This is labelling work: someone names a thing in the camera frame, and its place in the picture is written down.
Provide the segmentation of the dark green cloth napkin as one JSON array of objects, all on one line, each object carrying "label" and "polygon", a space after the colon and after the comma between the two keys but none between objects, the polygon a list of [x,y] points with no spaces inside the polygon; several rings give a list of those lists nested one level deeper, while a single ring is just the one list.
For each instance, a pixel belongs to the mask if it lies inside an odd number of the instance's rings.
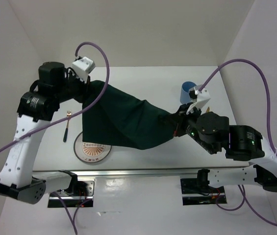
[{"label": "dark green cloth napkin", "polygon": [[146,150],[170,141],[175,127],[169,112],[108,86],[100,100],[82,114],[84,142]]}]

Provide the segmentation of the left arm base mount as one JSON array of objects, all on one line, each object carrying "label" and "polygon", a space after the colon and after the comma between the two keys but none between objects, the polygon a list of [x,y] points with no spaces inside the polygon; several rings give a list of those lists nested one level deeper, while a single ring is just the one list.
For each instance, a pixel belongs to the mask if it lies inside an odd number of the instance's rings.
[{"label": "left arm base mount", "polygon": [[56,193],[64,201],[67,208],[91,208],[94,203],[95,177],[78,177],[78,185],[74,192],[58,189]]}]

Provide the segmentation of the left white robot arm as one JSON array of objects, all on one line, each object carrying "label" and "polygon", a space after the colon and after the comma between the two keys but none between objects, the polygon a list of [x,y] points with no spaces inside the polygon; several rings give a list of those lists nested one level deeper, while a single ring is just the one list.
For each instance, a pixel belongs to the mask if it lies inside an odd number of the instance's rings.
[{"label": "left white robot arm", "polygon": [[82,102],[95,63],[85,57],[66,68],[60,62],[45,62],[20,99],[17,127],[10,151],[0,172],[0,195],[36,204],[44,194],[62,190],[67,195],[78,191],[77,175],[59,170],[33,175],[33,166],[43,135],[60,104],[74,99]]}]

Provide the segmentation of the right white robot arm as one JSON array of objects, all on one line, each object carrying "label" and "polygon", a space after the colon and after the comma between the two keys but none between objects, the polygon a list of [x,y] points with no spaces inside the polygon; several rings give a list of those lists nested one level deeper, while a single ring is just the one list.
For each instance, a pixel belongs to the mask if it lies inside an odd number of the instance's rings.
[{"label": "right white robot arm", "polygon": [[228,170],[201,169],[195,186],[206,192],[210,188],[228,185],[257,185],[264,190],[277,192],[277,150],[254,128],[231,125],[229,119],[214,112],[202,113],[195,109],[187,113],[187,106],[169,115],[175,137],[189,135],[209,154],[225,151],[225,157],[249,166]]}]

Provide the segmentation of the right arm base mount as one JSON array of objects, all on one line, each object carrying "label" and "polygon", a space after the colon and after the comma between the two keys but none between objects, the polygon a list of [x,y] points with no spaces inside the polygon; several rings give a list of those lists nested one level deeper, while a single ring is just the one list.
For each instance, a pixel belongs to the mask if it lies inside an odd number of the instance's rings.
[{"label": "right arm base mount", "polygon": [[226,204],[227,198],[224,187],[212,188],[199,186],[197,169],[182,168],[179,171],[180,190],[184,206]]}]

